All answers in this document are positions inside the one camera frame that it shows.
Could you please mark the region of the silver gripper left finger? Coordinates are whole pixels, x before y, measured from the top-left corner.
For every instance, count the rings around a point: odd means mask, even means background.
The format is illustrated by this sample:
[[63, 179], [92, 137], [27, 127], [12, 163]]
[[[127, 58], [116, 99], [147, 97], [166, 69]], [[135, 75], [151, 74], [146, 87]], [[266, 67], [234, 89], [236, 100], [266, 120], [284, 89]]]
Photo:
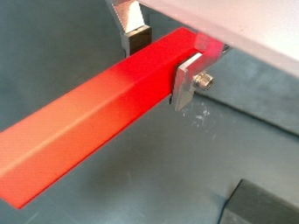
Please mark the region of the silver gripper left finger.
[[152, 43], [152, 27], [146, 24], [140, 3], [136, 0], [106, 0], [120, 30], [126, 56], [139, 52]]

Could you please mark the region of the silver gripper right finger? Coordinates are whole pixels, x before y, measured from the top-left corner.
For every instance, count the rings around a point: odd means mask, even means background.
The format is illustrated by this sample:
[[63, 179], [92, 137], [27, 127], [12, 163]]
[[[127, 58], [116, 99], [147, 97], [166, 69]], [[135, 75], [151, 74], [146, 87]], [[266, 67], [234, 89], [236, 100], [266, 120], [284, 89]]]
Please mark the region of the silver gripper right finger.
[[178, 66], [175, 72], [171, 105], [179, 111], [191, 102], [198, 89], [211, 88], [214, 77], [207, 69], [228, 53], [231, 47], [207, 34], [198, 32], [195, 39], [196, 53]]

